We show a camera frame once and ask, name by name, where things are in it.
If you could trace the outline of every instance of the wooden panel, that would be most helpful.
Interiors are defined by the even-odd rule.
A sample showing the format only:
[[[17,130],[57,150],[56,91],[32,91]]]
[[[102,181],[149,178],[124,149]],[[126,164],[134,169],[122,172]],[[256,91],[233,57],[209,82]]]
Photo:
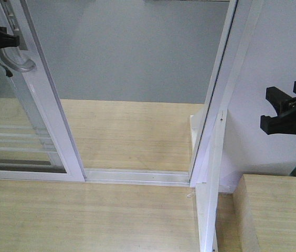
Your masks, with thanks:
[[[296,177],[244,175],[234,200],[242,251],[296,251]]]
[[[0,180],[0,251],[199,251],[191,192]]]
[[[86,168],[188,171],[202,104],[61,100]]]
[[[218,196],[216,233],[219,252],[241,252],[232,194]]]

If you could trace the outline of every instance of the model door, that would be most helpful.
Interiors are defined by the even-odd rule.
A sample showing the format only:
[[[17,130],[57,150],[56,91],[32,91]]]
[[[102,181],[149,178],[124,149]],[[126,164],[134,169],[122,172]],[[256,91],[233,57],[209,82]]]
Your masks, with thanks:
[[[0,179],[84,181],[82,164],[28,9],[0,1]]]

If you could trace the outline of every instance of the wooden floor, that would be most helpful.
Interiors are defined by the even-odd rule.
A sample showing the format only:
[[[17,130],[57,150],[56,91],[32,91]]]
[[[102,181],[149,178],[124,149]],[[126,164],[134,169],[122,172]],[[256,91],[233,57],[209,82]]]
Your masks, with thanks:
[[[187,187],[0,180],[0,251],[199,251]]]
[[[188,171],[202,104],[61,100],[85,168]]]

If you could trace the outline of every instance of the white aluminum frame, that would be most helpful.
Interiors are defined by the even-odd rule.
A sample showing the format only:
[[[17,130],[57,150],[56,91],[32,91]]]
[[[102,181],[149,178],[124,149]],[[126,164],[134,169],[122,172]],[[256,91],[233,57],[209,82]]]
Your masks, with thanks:
[[[216,116],[219,111],[219,106],[217,108],[217,106],[215,106],[215,104],[213,103],[220,103],[219,99],[213,100],[213,95],[216,88],[220,68],[223,63],[224,53],[227,47],[227,41],[231,31],[231,26],[233,23],[233,18],[236,12],[237,4],[238,0],[231,0],[228,5],[225,23],[217,50],[217,56],[214,63],[209,87],[207,90],[206,99],[204,102],[207,106],[207,110],[204,110],[204,113],[202,114],[202,118],[200,120],[199,130],[194,144],[193,155],[191,157],[191,162],[189,166],[189,177],[191,187],[195,187],[196,183],[200,183],[200,180],[202,180],[202,182],[204,181],[204,178],[202,178],[201,176],[203,174],[202,166],[203,163],[207,162],[207,160],[205,160],[205,153],[210,141],[210,136],[213,132]]]
[[[221,83],[222,87],[219,87],[219,90],[223,90],[223,92],[215,92],[214,94],[212,92],[208,113],[206,114],[205,122],[203,122],[205,127],[203,128],[203,134],[198,142],[199,148],[197,157],[193,161],[194,170],[192,172],[190,186],[195,186],[196,188],[199,243],[201,252],[211,252],[213,249],[217,251],[215,222],[218,203],[221,155],[224,145],[228,105],[236,86],[240,70],[244,63],[244,58],[252,40],[252,36],[265,0],[239,1],[243,1],[243,4],[246,3],[241,11],[245,13],[248,12],[242,29],[242,36],[237,44],[237,52],[233,63],[232,65],[227,66],[230,68],[228,80],[226,83]],[[232,5],[230,5],[229,11],[230,13],[227,18],[231,18],[232,21]],[[224,53],[221,52],[219,67],[221,66],[223,56]],[[217,83],[219,70],[217,70],[216,73],[214,72],[213,77],[215,77],[215,80],[213,81],[212,78],[210,82],[212,90]]]
[[[227,48],[228,37],[230,35],[233,19],[235,12],[237,10],[238,2],[243,0],[233,0],[230,2],[229,9],[226,16],[226,21],[223,29],[223,34],[221,37],[221,41],[218,47],[218,54],[216,58],[216,62],[214,65],[214,71],[210,80],[209,90],[207,93],[207,97],[205,103],[208,105],[208,111],[203,115],[201,123],[202,123],[202,133],[200,136],[197,136],[195,143],[195,150],[197,150],[191,160],[190,165],[190,186],[195,187],[197,183],[205,183],[206,182],[206,174],[208,170],[211,169],[207,165],[203,165],[207,163],[205,159],[208,151],[208,145],[210,141],[210,137],[214,131],[214,123],[217,116],[218,111],[223,111],[228,109],[229,102],[231,100],[232,93],[237,84],[237,79],[239,77],[240,70],[244,63],[244,58],[248,50],[248,46],[252,40],[253,32],[255,26],[257,24],[259,15],[262,10],[262,5],[265,0],[250,0],[243,1],[244,3],[250,3],[250,8],[248,10],[248,16],[243,27],[242,36],[240,38],[240,42],[237,47],[237,52],[234,57],[234,62],[230,67],[230,73],[227,82],[220,83],[220,86],[217,87],[217,80],[219,78],[220,68],[223,63],[224,53]]]

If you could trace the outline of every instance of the white wall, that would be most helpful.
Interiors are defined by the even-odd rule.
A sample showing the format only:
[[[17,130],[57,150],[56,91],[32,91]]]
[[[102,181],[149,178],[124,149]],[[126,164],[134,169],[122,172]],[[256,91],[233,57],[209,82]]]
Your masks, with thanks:
[[[218,82],[228,79],[250,2],[239,1],[242,13],[236,14]],[[288,175],[294,169],[296,135],[266,135],[260,129],[260,116],[276,116],[265,99],[266,88],[276,86],[296,96],[295,80],[296,1],[266,0],[228,107],[221,191],[233,191],[242,173]]]

